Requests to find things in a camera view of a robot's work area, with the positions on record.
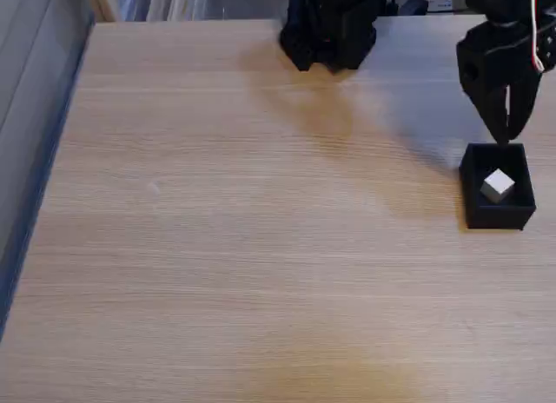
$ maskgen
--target white cube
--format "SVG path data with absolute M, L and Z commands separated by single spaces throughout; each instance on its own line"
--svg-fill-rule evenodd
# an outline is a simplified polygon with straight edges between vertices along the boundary
M 492 203 L 501 202 L 511 191 L 515 182 L 497 168 L 483 182 L 480 191 Z

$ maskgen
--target white cable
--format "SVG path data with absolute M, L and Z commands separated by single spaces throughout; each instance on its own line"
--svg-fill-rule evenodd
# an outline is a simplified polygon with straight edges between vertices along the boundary
M 544 64 L 537 55 L 537 0 L 531 0 L 531 23 L 533 26 L 533 64 L 539 73 L 545 71 Z

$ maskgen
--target red wire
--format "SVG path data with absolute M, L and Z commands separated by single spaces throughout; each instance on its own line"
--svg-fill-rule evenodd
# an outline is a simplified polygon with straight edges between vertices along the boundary
M 536 16 L 537 16 L 537 0 L 533 0 L 533 2 L 534 2 L 535 11 L 534 11 L 533 14 L 531 14 L 531 16 L 536 18 Z M 531 62 L 533 63 L 533 67 L 535 69 L 537 69 L 537 63 L 535 62 L 535 56 L 537 55 L 537 49 L 535 48 L 535 41 L 533 39 L 531 40 L 531 47 L 532 47 L 532 50 L 533 50 Z

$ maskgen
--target wooden table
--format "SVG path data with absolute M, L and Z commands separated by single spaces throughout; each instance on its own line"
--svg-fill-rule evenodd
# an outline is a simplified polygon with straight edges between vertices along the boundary
M 464 229 L 489 141 L 455 44 L 378 22 L 355 74 L 270 22 L 99 25 L 0 346 L 2 402 L 545 402 L 556 395 L 556 75 L 524 232 Z

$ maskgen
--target gray wall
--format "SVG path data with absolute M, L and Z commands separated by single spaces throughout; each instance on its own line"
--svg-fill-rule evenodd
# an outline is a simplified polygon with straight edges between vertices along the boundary
M 86 0 L 0 0 L 0 338 L 91 20 Z

